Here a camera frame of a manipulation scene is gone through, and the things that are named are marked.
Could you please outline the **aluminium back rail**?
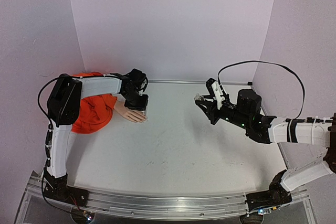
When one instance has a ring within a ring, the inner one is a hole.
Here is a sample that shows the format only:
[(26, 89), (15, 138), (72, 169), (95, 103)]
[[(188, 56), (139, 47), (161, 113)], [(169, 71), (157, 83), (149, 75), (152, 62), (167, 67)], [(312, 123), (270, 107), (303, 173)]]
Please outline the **aluminium back rail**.
[[(205, 84), (206, 81), (197, 80), (149, 80), (149, 83), (175, 83), (175, 84)], [(224, 86), (249, 86), (248, 82), (222, 82)]]

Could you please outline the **mannequin hand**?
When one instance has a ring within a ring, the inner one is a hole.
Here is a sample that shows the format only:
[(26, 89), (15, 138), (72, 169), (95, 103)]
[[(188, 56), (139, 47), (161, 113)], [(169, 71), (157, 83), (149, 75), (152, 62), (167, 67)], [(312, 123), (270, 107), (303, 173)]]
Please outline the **mannequin hand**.
[(114, 110), (124, 119), (134, 123), (142, 123), (147, 120), (147, 117), (144, 115), (142, 111), (131, 110), (125, 107), (124, 103), (121, 101), (115, 102)]

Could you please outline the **orange cloth sleeve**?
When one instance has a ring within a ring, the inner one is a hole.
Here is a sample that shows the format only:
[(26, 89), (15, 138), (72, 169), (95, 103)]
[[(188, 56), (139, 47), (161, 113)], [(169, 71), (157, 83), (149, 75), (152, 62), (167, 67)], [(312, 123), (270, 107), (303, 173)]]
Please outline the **orange cloth sleeve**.
[(91, 134), (105, 127), (113, 117), (117, 98), (111, 94), (102, 94), (83, 98), (80, 112), (71, 131), (78, 134)]

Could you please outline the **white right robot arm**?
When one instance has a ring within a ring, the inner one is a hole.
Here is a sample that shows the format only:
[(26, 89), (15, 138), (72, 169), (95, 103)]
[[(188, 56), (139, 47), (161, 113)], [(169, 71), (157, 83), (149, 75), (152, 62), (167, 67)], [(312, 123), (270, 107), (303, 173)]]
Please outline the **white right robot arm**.
[(285, 191), (335, 173), (335, 116), (285, 119), (263, 115), (261, 97), (252, 89), (240, 90), (235, 104), (219, 91), (197, 94), (194, 101), (212, 125), (223, 120), (243, 129), (258, 144), (282, 147), (289, 161), (279, 178)]

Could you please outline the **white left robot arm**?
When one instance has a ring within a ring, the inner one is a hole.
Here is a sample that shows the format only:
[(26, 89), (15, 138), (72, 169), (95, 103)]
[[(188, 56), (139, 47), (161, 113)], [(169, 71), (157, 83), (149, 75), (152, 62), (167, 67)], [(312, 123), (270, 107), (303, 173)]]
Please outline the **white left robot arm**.
[(148, 95), (144, 94), (148, 78), (138, 69), (129, 73), (100, 74), (75, 77), (66, 73), (53, 79), (54, 87), (47, 100), (49, 120), (46, 137), (46, 170), (53, 179), (67, 176), (66, 152), (72, 125), (80, 114), (80, 102), (84, 98), (105, 94), (119, 94), (125, 99), (125, 107), (145, 111)]

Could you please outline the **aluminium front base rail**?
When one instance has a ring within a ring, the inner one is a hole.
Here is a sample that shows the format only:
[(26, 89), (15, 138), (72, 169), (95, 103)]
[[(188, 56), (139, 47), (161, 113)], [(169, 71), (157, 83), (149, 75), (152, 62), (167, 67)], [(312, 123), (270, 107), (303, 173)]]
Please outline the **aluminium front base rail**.
[(258, 206), (250, 194), (208, 196), (140, 196), (101, 190), (73, 188), (74, 200), (58, 201), (42, 178), (33, 172), (25, 198), (36, 196), (49, 203), (116, 217), (147, 220), (191, 221), (224, 219), (257, 214), (278, 216), (289, 223), (315, 223), (311, 202), (304, 186), (291, 193), (292, 201), (271, 207)]

